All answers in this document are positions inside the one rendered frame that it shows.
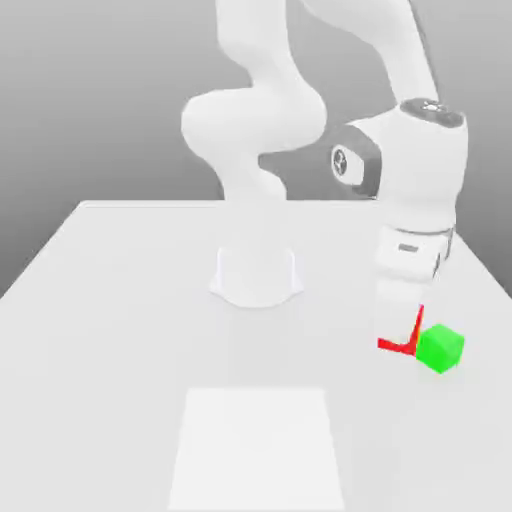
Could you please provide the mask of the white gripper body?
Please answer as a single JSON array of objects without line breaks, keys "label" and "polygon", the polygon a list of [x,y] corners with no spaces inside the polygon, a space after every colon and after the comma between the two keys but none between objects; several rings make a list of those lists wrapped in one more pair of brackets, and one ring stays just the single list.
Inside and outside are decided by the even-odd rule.
[{"label": "white gripper body", "polygon": [[375,261],[385,275],[428,282],[440,267],[440,236],[412,234],[384,226],[379,231]]}]

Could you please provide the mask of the small red cube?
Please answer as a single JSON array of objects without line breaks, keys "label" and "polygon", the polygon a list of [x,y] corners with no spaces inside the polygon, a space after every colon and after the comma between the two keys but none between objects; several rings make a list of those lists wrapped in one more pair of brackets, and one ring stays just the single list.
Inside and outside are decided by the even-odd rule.
[{"label": "small red cube", "polygon": [[394,343],[384,338],[377,339],[377,346],[380,349],[388,350],[396,353],[416,356],[416,350],[420,339],[420,330],[424,317],[424,305],[421,304],[417,313],[414,328],[407,343]]}]

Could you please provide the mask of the small green cube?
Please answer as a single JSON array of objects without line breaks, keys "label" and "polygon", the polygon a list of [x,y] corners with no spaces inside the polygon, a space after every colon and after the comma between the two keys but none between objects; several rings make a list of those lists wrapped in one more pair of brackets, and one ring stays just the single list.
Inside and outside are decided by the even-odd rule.
[{"label": "small green cube", "polygon": [[465,337],[443,324],[436,324],[420,334],[416,359],[438,374],[456,366],[462,356]]}]

